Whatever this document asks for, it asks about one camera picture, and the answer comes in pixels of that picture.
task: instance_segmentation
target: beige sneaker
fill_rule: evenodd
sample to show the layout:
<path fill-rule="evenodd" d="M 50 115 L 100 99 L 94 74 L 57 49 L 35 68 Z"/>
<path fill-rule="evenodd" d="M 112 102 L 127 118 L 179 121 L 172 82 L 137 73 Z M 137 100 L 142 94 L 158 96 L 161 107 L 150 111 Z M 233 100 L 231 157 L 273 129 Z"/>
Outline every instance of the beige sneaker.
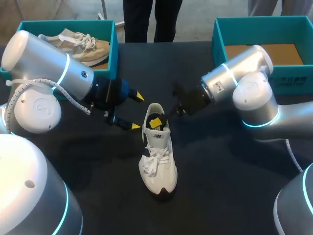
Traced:
<path fill-rule="evenodd" d="M 43 34 L 38 37 L 88 66 L 100 63 L 110 53 L 109 42 L 98 40 L 89 34 L 74 33 L 68 29 L 64 29 L 61 34 L 54 37 Z"/>

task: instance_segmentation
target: shoe sole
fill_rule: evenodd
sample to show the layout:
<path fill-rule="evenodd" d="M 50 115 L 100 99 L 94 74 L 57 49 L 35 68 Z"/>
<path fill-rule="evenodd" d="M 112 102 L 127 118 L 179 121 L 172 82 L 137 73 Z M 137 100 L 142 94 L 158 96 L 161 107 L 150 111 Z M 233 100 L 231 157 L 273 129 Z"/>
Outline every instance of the shoe sole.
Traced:
<path fill-rule="evenodd" d="M 151 192 L 148 188 L 147 189 L 151 193 L 152 197 L 154 199 L 156 199 L 157 201 L 159 201 L 159 202 L 167 202 L 167 201 L 171 200 L 172 197 L 174 196 L 174 194 L 176 192 L 176 188 L 177 187 L 175 187 L 174 190 L 171 191 L 171 192 L 168 192 L 166 190 L 166 188 L 162 188 L 159 194 L 155 194 L 155 193 Z"/>
<path fill-rule="evenodd" d="M 156 194 L 156 193 L 150 191 L 150 189 L 146 185 L 146 182 L 144 181 L 144 179 L 143 179 L 141 174 L 140 174 L 140 176 L 141 176 L 143 184 L 146 186 L 146 189 L 149 191 L 149 193 L 152 195 L 152 197 L 155 198 L 157 201 L 160 201 L 160 202 L 169 201 L 173 197 L 175 192 L 176 192 L 178 175 L 176 175 L 176 181 L 175 181 L 175 186 L 174 186 L 173 191 L 168 192 L 166 190 L 166 188 L 162 188 L 159 194 Z"/>
<path fill-rule="evenodd" d="M 96 64 L 99 64 L 100 62 L 104 61 L 109 55 L 105 55 L 97 60 L 93 60 L 93 61 L 82 61 L 83 64 L 87 65 L 87 66 L 94 66 Z"/>

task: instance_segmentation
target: robotic arm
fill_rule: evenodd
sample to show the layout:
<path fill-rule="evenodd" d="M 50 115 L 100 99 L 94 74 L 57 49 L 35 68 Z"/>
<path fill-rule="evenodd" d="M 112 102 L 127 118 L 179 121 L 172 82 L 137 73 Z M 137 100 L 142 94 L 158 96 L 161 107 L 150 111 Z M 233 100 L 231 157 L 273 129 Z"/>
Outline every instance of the robotic arm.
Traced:
<path fill-rule="evenodd" d="M 254 45 L 221 64 L 201 79 L 201 85 L 185 92 L 174 84 L 178 115 L 193 115 L 210 103 L 233 98 L 245 127 L 260 141 L 313 137 L 313 102 L 278 105 L 267 76 L 273 64 L 265 50 Z"/>
<path fill-rule="evenodd" d="M 53 129 L 61 117 L 61 108 L 53 91 L 58 90 L 73 105 L 92 115 L 101 110 L 103 121 L 125 130 L 139 128 L 115 116 L 118 105 L 127 97 L 141 102 L 140 93 L 121 79 L 95 76 L 92 68 L 76 61 L 35 35 L 17 32 L 8 43 L 3 68 L 12 74 L 7 104 L 0 106 L 0 133 L 29 136 Z M 76 102 L 83 101 L 89 108 Z"/>

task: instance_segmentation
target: cable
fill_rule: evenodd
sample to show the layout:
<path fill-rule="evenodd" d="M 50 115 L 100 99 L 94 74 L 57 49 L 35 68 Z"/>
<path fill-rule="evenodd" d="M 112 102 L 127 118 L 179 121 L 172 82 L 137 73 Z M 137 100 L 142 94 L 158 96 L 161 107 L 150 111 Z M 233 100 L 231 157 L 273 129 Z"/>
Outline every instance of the cable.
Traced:
<path fill-rule="evenodd" d="M 292 150 L 291 150 L 290 143 L 289 143 L 289 140 L 288 140 L 288 139 L 286 139 L 286 146 L 287 146 L 287 150 L 288 150 L 288 152 L 289 152 L 289 155 L 291 156 L 291 159 L 292 159 L 293 163 L 295 164 L 295 166 L 297 167 L 297 169 L 298 169 L 300 172 L 302 172 L 303 170 L 302 170 L 301 166 L 299 165 L 299 163 L 297 162 L 297 159 L 295 158 L 295 156 L 294 156 L 294 154 L 293 154 L 293 152 L 292 152 Z"/>
<path fill-rule="evenodd" d="M 90 110 L 88 110 L 86 107 L 84 107 L 83 105 L 77 103 L 68 93 L 66 90 L 64 90 L 63 87 L 61 87 L 60 85 L 58 85 L 57 83 L 48 80 L 48 79 L 43 79 L 43 78 L 38 78 L 38 79 L 34 79 L 32 80 L 33 82 L 38 82 L 38 83 L 45 83 L 49 86 L 53 86 L 56 89 L 58 89 L 65 97 L 66 99 L 69 100 L 69 102 L 71 102 L 74 106 L 76 106 L 77 108 L 79 108 L 80 110 L 82 110 L 83 112 L 85 112 L 87 115 L 90 115 Z M 19 99 L 19 97 L 21 96 L 21 94 L 23 92 L 25 92 L 27 89 L 29 89 L 32 85 L 25 83 L 25 84 L 20 84 L 14 95 L 12 96 L 9 104 L 7 105 L 7 109 L 6 109 L 6 115 L 5 115 L 5 126 L 6 126 L 6 132 L 8 134 L 11 133 L 10 130 L 10 117 L 11 117 L 11 113 L 14 111 L 14 107 L 16 105 L 17 100 Z"/>
<path fill-rule="evenodd" d="M 22 12 L 19 0 L 15 0 L 15 2 L 16 2 L 16 6 L 18 7 L 18 11 L 20 13 L 20 16 L 21 16 L 22 20 L 25 21 L 26 19 L 25 19 L 25 16 L 24 16 L 23 12 Z"/>

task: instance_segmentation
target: table surface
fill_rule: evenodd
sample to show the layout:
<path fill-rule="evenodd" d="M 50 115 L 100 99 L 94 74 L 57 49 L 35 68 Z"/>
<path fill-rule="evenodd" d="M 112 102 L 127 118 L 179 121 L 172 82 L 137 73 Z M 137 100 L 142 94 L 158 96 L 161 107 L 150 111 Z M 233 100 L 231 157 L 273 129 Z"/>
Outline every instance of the table surface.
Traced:
<path fill-rule="evenodd" d="M 172 108 L 174 80 L 188 88 L 213 68 L 210 42 L 120 44 L 118 77 L 138 89 L 145 102 L 127 100 L 118 114 L 141 125 L 150 103 Z M 7 98 L 0 81 L 0 103 Z M 277 100 L 286 104 L 312 97 Z M 167 203 L 155 201 L 141 180 L 140 131 L 90 121 L 66 101 L 61 108 L 59 125 L 31 141 L 74 192 L 83 211 L 84 235 L 277 234 L 275 197 L 298 172 L 284 143 L 254 141 L 231 104 L 170 120 L 179 177 Z M 311 141 L 291 145 L 301 165 L 312 162 Z"/>

